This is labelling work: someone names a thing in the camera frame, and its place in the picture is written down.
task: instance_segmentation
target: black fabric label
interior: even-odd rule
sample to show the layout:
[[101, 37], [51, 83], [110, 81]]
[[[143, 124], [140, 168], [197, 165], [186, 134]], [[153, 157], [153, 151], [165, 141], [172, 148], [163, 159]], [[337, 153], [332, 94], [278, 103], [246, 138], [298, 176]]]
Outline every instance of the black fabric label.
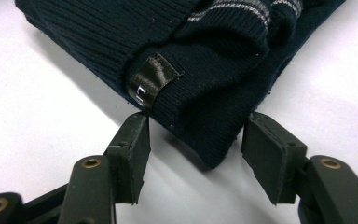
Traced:
[[147, 112], [151, 113], [159, 92], [178, 78], [178, 72], [160, 54], [149, 57], [132, 77], [128, 93]]

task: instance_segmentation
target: gray stripe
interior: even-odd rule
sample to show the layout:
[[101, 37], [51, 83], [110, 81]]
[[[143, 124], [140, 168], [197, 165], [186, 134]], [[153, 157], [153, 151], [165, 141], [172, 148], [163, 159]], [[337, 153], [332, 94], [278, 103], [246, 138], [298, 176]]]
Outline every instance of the gray stripe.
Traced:
[[217, 0], [206, 10], [198, 13], [193, 13], [188, 20], [199, 21], [210, 10], [217, 8], [234, 7], [242, 10], [248, 10], [254, 13], [259, 18], [266, 29], [268, 29], [270, 17], [268, 8], [260, 1], [255, 0]]
[[295, 13], [297, 17], [300, 17], [301, 11], [302, 11], [302, 4], [298, 0], [275, 0], [272, 2], [272, 6], [278, 5], [278, 4], [284, 4], [289, 6]]

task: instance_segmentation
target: navy knit sweater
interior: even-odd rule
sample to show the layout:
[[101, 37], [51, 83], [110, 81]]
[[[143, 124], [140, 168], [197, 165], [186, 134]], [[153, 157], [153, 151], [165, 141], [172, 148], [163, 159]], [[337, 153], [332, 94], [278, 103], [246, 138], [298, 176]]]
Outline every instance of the navy knit sweater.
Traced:
[[[139, 108], [140, 98], [129, 95], [134, 77], [158, 79], [167, 70], [158, 66], [168, 66], [174, 76], [159, 85], [147, 110], [214, 168], [283, 68], [342, 2], [16, 0], [16, 5]], [[150, 62], [158, 62], [155, 73], [139, 75]]]

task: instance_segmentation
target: white table surface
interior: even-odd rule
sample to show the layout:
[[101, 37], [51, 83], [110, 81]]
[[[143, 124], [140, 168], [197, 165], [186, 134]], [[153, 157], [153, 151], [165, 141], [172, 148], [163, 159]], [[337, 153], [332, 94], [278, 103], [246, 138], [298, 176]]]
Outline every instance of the white table surface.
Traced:
[[[300, 50], [257, 111], [358, 174], [358, 0], [348, 0]], [[0, 192], [25, 202], [65, 184], [76, 161], [101, 154], [137, 110], [0, 0]], [[152, 152], [138, 205], [118, 223], [299, 223], [270, 204], [241, 158], [241, 135], [206, 171], [151, 120]]]

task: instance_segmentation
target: ribbed knit fabric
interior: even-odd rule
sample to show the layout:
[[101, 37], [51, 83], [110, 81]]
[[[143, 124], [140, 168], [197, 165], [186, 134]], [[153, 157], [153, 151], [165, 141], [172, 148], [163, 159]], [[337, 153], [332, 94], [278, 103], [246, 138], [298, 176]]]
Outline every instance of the ribbed knit fabric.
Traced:
[[151, 112], [210, 167], [310, 34], [343, 0], [16, 0], [49, 35], [129, 102], [157, 54], [180, 74]]

